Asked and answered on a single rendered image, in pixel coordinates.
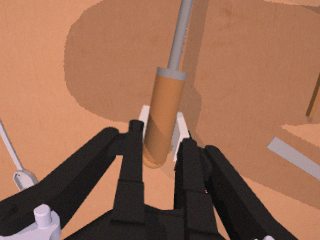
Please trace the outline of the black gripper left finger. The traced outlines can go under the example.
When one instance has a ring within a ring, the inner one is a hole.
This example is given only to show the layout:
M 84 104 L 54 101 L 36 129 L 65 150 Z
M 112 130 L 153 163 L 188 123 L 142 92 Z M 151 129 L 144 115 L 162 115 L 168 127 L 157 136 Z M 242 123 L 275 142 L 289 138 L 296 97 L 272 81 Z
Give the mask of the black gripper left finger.
M 146 240 L 143 141 L 150 106 L 128 132 L 106 127 L 39 183 L 0 201 L 0 240 L 60 240 L 98 181 L 123 156 L 107 240 Z

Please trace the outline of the grey spoon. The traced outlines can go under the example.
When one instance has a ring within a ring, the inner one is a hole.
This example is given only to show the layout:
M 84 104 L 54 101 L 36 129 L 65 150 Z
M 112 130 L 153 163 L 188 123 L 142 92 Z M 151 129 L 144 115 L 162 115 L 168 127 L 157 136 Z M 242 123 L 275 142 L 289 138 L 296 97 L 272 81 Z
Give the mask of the grey spoon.
M 13 180 L 14 180 L 15 184 L 17 185 L 19 191 L 23 191 L 23 190 L 37 184 L 38 182 L 37 182 L 35 176 L 33 174 L 31 174 L 31 172 L 29 172 L 28 170 L 26 171 L 25 169 L 23 169 L 23 167 L 22 167 L 22 165 L 21 165 L 21 163 L 20 163 L 20 161 L 19 161 L 19 159 L 13 149 L 13 146 L 12 146 L 12 144 L 6 134 L 6 131 L 2 125 L 1 120 L 0 120 L 0 135 L 1 135 L 4 143 L 9 151 L 17 169 L 18 169 L 14 173 Z

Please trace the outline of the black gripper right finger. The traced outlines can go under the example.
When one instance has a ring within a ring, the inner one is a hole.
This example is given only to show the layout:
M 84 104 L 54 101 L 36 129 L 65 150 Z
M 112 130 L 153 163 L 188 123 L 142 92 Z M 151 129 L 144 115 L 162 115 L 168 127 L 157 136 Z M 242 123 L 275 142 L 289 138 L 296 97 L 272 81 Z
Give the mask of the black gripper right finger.
M 191 138 L 178 112 L 171 138 L 173 209 L 184 209 L 184 240 L 223 240 L 214 208 L 230 240 L 299 240 L 274 219 L 217 147 L 201 148 Z

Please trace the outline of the light grey flat bar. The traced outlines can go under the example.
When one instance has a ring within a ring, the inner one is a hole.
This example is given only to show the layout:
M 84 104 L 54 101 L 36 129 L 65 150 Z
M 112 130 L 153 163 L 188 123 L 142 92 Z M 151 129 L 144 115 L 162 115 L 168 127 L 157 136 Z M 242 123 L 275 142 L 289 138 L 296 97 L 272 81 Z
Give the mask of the light grey flat bar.
M 320 166 L 277 137 L 266 148 L 320 180 Z

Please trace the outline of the steel hook with wooden handle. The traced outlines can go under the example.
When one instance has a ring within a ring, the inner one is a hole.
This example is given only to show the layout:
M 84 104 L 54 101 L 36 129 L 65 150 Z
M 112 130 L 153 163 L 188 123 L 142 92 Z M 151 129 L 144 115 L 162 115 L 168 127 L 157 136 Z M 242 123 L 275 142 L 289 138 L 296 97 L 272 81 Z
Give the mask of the steel hook with wooden handle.
M 193 0 L 181 0 L 168 67 L 157 67 L 143 141 L 143 164 L 151 169 L 166 162 L 171 143 L 187 76 L 178 67 L 192 4 Z

